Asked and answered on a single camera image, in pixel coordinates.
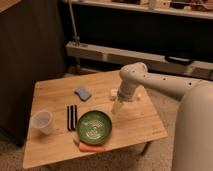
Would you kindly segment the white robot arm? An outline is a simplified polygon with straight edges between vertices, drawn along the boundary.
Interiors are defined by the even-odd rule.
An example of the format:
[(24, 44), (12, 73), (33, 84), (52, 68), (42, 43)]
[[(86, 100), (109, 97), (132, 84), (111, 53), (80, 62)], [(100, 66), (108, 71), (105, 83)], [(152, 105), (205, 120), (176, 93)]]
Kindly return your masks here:
[(142, 62), (123, 66), (119, 76), (120, 103), (140, 85), (180, 100), (171, 171), (213, 171), (213, 81), (149, 73)]

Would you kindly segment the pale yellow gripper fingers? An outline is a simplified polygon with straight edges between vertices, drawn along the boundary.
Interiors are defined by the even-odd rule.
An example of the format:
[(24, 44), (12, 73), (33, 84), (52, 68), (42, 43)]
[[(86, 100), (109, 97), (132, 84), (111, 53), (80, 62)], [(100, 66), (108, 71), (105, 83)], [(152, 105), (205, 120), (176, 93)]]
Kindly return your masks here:
[(124, 105), (123, 101), (116, 99), (112, 106), (111, 113), (116, 114), (122, 108), (123, 105)]

